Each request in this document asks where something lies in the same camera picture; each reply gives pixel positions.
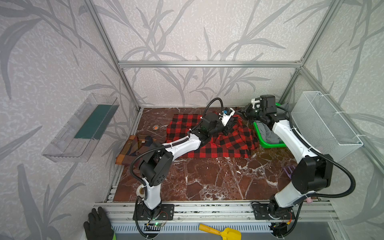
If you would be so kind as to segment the aluminium frame crossbar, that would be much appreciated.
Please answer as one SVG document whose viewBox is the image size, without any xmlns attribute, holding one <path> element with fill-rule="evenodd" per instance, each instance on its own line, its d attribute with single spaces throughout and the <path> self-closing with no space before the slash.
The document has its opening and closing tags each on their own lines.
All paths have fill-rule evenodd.
<svg viewBox="0 0 384 240">
<path fill-rule="evenodd" d="M 297 61 L 121 61 L 120 68 L 298 68 Z"/>
</svg>

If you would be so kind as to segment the purple pink toy fork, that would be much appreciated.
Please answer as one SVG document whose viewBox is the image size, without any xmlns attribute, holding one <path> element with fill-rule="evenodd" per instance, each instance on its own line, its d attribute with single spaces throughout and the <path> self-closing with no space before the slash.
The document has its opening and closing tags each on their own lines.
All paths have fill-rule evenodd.
<svg viewBox="0 0 384 240">
<path fill-rule="evenodd" d="M 292 174 L 295 170 L 295 166 L 286 166 L 286 167 L 283 167 L 283 170 L 284 172 L 287 174 L 287 176 L 289 177 L 289 179 L 292 178 Z"/>
</svg>

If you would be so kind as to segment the clear plastic wall tray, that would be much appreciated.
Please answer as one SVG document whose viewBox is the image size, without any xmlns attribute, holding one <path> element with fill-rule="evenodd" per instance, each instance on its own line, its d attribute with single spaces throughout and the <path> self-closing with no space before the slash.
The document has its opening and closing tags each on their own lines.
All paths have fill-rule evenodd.
<svg viewBox="0 0 384 240">
<path fill-rule="evenodd" d="M 89 94 L 42 155 L 55 163 L 86 163 L 119 106 L 117 97 Z"/>
</svg>

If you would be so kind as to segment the folded brown plaid shirt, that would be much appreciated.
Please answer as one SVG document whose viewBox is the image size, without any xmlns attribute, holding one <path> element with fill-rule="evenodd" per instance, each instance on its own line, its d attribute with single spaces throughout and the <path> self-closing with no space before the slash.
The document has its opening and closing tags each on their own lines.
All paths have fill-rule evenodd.
<svg viewBox="0 0 384 240">
<path fill-rule="evenodd" d="M 138 155 L 148 151 L 155 141 L 151 136 L 131 135 L 117 156 L 116 165 L 129 166 Z"/>
</svg>

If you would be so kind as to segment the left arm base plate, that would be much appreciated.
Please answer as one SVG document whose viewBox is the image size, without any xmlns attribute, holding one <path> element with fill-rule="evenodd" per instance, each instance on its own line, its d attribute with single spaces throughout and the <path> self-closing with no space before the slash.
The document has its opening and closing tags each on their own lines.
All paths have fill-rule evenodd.
<svg viewBox="0 0 384 240">
<path fill-rule="evenodd" d="M 145 204 L 135 206 L 133 220 L 137 221 L 168 221 L 173 220 L 175 205 L 160 204 L 153 210 L 150 210 Z"/>
</svg>

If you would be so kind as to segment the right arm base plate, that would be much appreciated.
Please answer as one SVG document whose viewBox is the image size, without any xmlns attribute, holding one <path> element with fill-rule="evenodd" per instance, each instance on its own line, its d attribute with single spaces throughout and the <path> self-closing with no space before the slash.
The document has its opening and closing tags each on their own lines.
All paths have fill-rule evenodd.
<svg viewBox="0 0 384 240">
<path fill-rule="evenodd" d="M 275 220 L 290 222 L 296 218 L 292 207 L 281 208 L 274 203 L 252 202 L 251 207 L 256 220 Z"/>
</svg>

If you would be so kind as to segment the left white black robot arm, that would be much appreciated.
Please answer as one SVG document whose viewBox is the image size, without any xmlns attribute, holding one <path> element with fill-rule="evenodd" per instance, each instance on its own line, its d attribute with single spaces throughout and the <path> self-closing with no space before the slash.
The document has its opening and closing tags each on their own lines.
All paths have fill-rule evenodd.
<svg viewBox="0 0 384 240">
<path fill-rule="evenodd" d="M 235 124 L 235 110 L 224 108 L 221 98 L 214 98 L 206 106 L 200 122 L 179 140 L 152 143 L 149 150 L 139 154 L 130 164 L 130 174 L 144 188 L 144 197 L 138 197 L 147 211 L 159 210 L 162 204 L 161 184 L 167 178 L 172 162 L 177 158 L 208 144 L 220 133 L 227 135 Z"/>
</svg>

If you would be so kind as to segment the grey long sleeve shirt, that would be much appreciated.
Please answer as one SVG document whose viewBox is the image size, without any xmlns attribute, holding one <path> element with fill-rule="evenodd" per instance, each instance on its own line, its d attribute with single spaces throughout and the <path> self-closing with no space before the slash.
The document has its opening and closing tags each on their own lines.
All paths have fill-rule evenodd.
<svg viewBox="0 0 384 240">
<path fill-rule="evenodd" d="M 269 145 L 289 145 L 297 140 L 293 118 L 288 109 L 277 106 L 273 100 L 261 99 L 255 105 L 255 112 L 256 126 L 264 142 Z"/>
</svg>

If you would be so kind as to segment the yellow toy shovel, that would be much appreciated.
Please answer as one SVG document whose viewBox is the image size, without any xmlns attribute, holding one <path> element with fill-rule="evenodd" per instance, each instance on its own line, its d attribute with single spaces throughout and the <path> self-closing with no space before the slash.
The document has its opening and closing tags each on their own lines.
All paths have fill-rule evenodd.
<svg viewBox="0 0 384 240">
<path fill-rule="evenodd" d="M 207 225 L 199 224 L 199 230 L 206 233 L 220 236 L 222 237 L 223 240 L 241 240 L 242 239 L 241 232 L 231 228 L 225 228 L 223 231 L 219 231 Z"/>
</svg>

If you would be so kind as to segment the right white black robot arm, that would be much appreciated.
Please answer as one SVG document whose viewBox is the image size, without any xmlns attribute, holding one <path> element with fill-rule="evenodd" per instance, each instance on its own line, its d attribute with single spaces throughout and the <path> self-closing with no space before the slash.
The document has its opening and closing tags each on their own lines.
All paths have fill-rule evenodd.
<svg viewBox="0 0 384 240">
<path fill-rule="evenodd" d="M 297 161 L 291 182 L 270 199 L 268 212 L 272 218 L 279 218 L 284 212 L 289 212 L 292 207 L 302 204 L 308 198 L 343 198 L 356 189 L 357 183 L 352 173 L 336 163 L 330 155 L 324 155 L 310 145 L 295 127 L 291 111 L 278 106 L 274 95 L 262 95 L 252 99 L 240 110 L 240 114 L 248 121 L 267 125 L 284 142 Z M 350 186 L 339 194 L 321 194 L 319 191 L 331 184 L 334 167 L 347 175 Z"/>
</svg>

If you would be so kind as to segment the red black plaid shirt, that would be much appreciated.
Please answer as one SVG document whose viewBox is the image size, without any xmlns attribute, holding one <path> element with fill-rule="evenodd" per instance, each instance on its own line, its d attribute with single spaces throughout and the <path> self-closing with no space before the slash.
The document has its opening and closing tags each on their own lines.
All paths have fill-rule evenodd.
<svg viewBox="0 0 384 240">
<path fill-rule="evenodd" d="M 201 120 L 198 114 L 175 114 L 167 126 L 166 143 L 176 141 L 187 135 L 192 127 Z M 236 115 L 233 131 L 228 135 L 222 133 L 214 136 L 210 142 L 200 149 L 184 154 L 184 158 L 250 158 L 252 151 L 259 147 L 255 131 L 251 130 Z"/>
</svg>

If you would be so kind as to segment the aluminium front rail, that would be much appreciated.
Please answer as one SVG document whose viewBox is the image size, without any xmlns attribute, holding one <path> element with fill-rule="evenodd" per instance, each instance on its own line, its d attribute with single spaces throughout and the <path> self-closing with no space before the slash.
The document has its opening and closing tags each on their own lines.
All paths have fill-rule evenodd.
<svg viewBox="0 0 384 240">
<path fill-rule="evenodd" d="M 252 208 L 251 201 L 184 201 L 169 202 L 174 209 L 165 217 L 167 223 L 229 223 L 229 222 L 275 222 L 268 214 L 261 215 Z M 102 207 L 112 223 L 133 223 L 134 202 L 95 203 Z M 304 203 L 298 217 L 299 222 L 339 222 L 330 202 Z"/>
</svg>

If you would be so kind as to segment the green plastic basket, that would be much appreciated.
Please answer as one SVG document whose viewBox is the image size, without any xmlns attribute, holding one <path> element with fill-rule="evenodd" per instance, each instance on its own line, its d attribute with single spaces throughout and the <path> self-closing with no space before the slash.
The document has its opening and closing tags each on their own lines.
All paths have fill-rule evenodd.
<svg viewBox="0 0 384 240">
<path fill-rule="evenodd" d="M 265 149 L 286 148 L 286 144 L 267 125 L 260 121 L 253 122 L 260 145 Z"/>
</svg>

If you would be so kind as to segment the white tape roll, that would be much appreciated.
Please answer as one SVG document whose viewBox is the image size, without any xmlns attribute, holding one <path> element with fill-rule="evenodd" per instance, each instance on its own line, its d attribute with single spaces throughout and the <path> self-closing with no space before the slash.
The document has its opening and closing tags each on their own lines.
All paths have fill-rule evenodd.
<svg viewBox="0 0 384 240">
<path fill-rule="evenodd" d="M 145 197 L 145 189 L 142 185 L 140 185 L 136 190 L 137 196 L 140 196 L 141 198 Z"/>
</svg>

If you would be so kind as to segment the black glove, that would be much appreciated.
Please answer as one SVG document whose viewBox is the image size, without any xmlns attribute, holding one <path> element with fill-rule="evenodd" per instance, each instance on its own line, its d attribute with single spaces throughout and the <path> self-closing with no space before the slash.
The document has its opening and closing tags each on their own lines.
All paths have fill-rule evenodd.
<svg viewBox="0 0 384 240">
<path fill-rule="evenodd" d="M 115 240 L 115 232 L 102 207 L 95 208 L 88 214 L 88 221 L 83 224 L 87 240 Z"/>
</svg>

